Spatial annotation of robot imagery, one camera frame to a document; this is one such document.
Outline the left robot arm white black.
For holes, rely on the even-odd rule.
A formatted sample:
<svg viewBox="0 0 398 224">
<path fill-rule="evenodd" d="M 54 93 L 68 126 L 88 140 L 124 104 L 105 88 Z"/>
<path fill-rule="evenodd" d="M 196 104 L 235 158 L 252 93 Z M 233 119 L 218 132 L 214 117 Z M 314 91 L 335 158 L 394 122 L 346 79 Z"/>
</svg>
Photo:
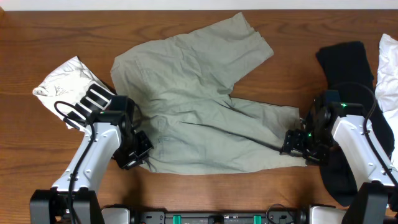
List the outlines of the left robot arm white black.
<svg viewBox="0 0 398 224">
<path fill-rule="evenodd" d="M 139 213 L 122 206 L 101 208 L 97 199 L 111 159 L 129 170 L 149 156 L 153 145 L 133 123 L 138 109 L 132 99 L 116 95 L 108 109 L 85 116 L 85 137 L 65 172 L 50 189 L 31 196 L 31 223 L 140 223 Z"/>
</svg>

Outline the khaki green shorts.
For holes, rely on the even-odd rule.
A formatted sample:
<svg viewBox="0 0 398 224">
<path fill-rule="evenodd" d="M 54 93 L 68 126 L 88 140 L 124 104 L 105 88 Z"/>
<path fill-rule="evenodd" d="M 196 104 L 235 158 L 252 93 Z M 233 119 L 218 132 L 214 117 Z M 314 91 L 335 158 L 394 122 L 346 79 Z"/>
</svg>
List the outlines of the khaki green shorts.
<svg viewBox="0 0 398 224">
<path fill-rule="evenodd" d="M 153 144 L 144 167 L 188 175 L 302 167 L 279 153 L 299 109 L 231 97 L 234 84 L 273 56 L 238 13 L 188 34 L 137 45 L 114 59 L 111 78 L 132 98 Z"/>
</svg>

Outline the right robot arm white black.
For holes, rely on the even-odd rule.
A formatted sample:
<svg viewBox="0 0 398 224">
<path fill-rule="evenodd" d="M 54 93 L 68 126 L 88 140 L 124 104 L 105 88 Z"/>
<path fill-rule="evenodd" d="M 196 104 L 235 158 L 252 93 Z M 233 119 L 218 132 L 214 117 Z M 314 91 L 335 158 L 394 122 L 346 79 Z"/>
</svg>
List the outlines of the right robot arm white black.
<svg viewBox="0 0 398 224">
<path fill-rule="evenodd" d="M 397 217 L 385 215 L 397 206 L 397 168 L 377 140 L 370 115 L 363 105 L 343 102 L 338 91 L 327 90 L 314 101 L 303 129 L 286 132 L 280 153 L 297 152 L 320 166 L 338 146 L 358 190 L 347 210 L 314 205 L 299 223 L 397 223 Z"/>
</svg>

